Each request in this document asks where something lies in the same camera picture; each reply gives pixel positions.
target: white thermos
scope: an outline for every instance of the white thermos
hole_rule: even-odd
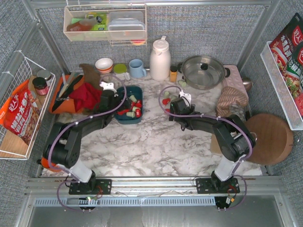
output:
[[[151,77],[157,81],[163,81],[169,76],[170,52],[169,43],[165,40],[166,36],[153,42],[150,73]]]

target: red cloth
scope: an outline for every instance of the red cloth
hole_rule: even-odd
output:
[[[74,90],[69,98],[74,100],[76,112],[81,108],[93,110],[100,103],[102,91],[95,89],[90,83],[83,83]]]

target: silver pot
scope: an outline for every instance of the silver pot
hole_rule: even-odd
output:
[[[229,68],[224,68],[218,60],[206,55],[186,59],[178,65],[178,71],[183,73],[188,85],[200,90],[214,88],[231,74]]]

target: green lid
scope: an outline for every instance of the green lid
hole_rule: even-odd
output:
[[[126,65],[117,64],[114,66],[114,73],[120,74],[126,72]]]

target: brown cloth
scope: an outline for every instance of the brown cloth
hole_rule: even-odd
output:
[[[229,107],[233,103],[246,106],[248,98],[234,87],[224,87],[217,103],[217,116],[226,117],[231,115]]]
[[[100,74],[95,71],[94,67],[90,64],[80,64],[79,65],[84,72],[84,82],[90,83],[95,89],[102,91],[103,88],[100,87]]]

